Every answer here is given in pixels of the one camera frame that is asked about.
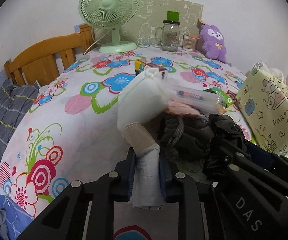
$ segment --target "clear plastic bag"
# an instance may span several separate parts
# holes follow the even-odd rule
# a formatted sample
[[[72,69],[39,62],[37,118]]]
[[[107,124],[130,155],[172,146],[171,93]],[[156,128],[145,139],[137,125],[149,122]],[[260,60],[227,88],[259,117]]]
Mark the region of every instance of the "clear plastic bag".
[[[163,90],[168,94],[170,100],[184,103],[203,112],[223,114],[226,111],[224,99],[218,94],[167,83],[163,84]]]

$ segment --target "stuffed animal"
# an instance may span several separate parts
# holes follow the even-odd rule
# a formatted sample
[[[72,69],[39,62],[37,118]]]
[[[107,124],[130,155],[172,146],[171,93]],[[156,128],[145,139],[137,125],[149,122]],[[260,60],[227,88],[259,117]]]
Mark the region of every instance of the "stuffed animal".
[[[203,25],[200,38],[204,41],[202,49],[205,56],[210,59],[217,59],[226,62],[226,48],[224,46],[224,38],[220,30],[214,25]]]

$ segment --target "green lid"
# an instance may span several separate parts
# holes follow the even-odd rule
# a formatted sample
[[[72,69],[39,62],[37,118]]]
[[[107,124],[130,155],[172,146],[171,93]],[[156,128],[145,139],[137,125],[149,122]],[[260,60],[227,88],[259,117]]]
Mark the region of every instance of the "green lid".
[[[167,12],[167,20],[173,21],[173,22],[178,22],[180,20],[180,13],[168,11]]]

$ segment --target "fan base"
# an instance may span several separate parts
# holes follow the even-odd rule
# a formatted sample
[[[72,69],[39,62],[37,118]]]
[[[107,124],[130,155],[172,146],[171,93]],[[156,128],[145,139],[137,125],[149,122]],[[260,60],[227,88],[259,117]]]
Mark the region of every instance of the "fan base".
[[[137,45],[134,42],[130,41],[120,41],[118,45],[112,45],[112,43],[104,44],[100,47],[100,53],[119,53],[119,52],[127,52],[130,50],[137,49]]]

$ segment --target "wooden headboard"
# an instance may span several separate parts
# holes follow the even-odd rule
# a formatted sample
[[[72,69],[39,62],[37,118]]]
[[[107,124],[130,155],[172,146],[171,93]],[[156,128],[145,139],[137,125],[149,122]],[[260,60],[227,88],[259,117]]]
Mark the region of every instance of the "wooden headboard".
[[[4,64],[7,77],[14,84],[25,85],[24,74],[29,85],[33,85],[36,80],[41,86],[49,85],[60,75],[55,53],[60,53],[64,69],[67,69],[76,61],[74,48],[82,47],[84,53],[93,43],[92,28],[81,25],[80,33],[41,41],[20,53],[13,62],[7,61]]]

